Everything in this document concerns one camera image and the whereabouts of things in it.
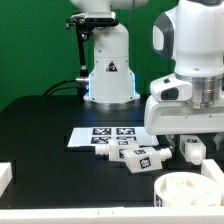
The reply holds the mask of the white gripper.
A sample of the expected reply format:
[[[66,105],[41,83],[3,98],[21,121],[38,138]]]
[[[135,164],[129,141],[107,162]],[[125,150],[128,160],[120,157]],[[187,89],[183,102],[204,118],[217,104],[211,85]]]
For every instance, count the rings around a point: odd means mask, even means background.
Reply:
[[[224,97],[211,107],[194,109],[185,102],[157,102],[150,96],[144,126],[150,135],[166,135],[173,155],[176,155],[176,143],[175,136],[170,134],[217,133],[213,141],[219,150],[224,141]]]

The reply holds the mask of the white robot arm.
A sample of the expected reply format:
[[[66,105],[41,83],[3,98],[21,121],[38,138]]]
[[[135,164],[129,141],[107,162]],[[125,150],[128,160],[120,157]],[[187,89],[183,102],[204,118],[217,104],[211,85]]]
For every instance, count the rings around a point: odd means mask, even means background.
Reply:
[[[124,104],[134,95],[125,62],[126,45],[116,48],[115,9],[130,0],[70,0],[83,25],[95,35],[94,69],[84,100],[101,106]],[[152,27],[152,48],[175,62],[174,71],[150,83],[144,127],[150,135],[224,133],[224,0],[179,0]]]

